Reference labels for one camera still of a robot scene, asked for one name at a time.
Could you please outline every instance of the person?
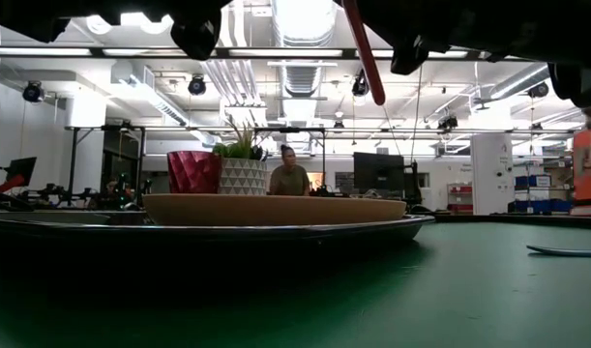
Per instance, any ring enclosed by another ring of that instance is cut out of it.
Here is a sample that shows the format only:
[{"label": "person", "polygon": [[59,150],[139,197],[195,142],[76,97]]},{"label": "person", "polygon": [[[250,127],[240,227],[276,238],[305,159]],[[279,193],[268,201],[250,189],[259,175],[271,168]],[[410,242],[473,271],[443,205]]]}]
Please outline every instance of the person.
[{"label": "person", "polygon": [[270,180],[269,194],[273,195],[310,195],[310,179],[306,169],[297,165],[295,151],[292,148],[282,145],[283,165],[274,169]]}]

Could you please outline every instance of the computer monitor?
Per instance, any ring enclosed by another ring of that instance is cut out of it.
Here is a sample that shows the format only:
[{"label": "computer monitor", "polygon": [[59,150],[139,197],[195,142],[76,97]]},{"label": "computer monitor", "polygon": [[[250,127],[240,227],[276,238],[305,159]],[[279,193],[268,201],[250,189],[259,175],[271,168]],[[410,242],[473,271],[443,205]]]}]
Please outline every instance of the computer monitor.
[{"label": "computer monitor", "polygon": [[7,171],[7,181],[14,177],[21,175],[24,181],[22,186],[27,187],[31,184],[31,177],[33,176],[33,169],[35,169],[35,162],[37,158],[14,159],[9,167],[5,168]]},{"label": "computer monitor", "polygon": [[414,197],[416,196],[416,188],[419,187],[417,179],[413,178],[413,173],[405,173],[404,174],[404,196],[405,197]]},{"label": "computer monitor", "polygon": [[404,158],[395,155],[354,153],[355,188],[404,191]]}]

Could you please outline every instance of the white column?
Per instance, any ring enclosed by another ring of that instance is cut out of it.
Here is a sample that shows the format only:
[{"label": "white column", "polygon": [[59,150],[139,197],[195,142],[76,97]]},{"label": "white column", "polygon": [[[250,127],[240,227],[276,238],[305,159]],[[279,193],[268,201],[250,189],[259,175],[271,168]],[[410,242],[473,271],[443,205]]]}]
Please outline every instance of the white column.
[{"label": "white column", "polygon": [[[93,93],[78,95],[67,100],[68,119],[70,127],[99,127],[105,122],[106,101],[102,96]],[[78,139],[88,130],[81,130]],[[65,187],[69,182],[70,160],[72,152],[73,132],[68,130],[66,139],[67,165],[63,165],[61,177]],[[102,180],[103,131],[94,130],[77,145],[75,150],[74,192],[84,188],[100,189]]]},{"label": "white column", "polygon": [[512,140],[509,134],[471,137],[474,215],[508,213],[515,200]]}]

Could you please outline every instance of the white geometric planter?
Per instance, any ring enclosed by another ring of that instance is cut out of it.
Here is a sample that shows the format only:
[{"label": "white geometric planter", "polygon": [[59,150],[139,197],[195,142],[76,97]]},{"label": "white geometric planter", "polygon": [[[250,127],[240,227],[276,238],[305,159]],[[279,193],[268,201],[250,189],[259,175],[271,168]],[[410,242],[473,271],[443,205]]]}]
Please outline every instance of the white geometric planter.
[{"label": "white geometric planter", "polygon": [[264,161],[222,158],[218,194],[265,195],[266,172]]}]

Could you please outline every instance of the potted plant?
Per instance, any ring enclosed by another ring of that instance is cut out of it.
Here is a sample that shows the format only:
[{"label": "potted plant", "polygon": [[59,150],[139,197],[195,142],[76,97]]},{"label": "potted plant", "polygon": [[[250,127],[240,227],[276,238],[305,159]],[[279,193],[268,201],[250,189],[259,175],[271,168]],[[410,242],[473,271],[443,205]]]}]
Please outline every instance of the potted plant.
[{"label": "potted plant", "polygon": [[222,157],[219,194],[265,195],[267,173],[267,153],[260,146],[253,145],[254,129],[246,125],[240,130],[232,122],[227,122],[235,130],[237,140],[228,145],[216,144],[213,153]]}]

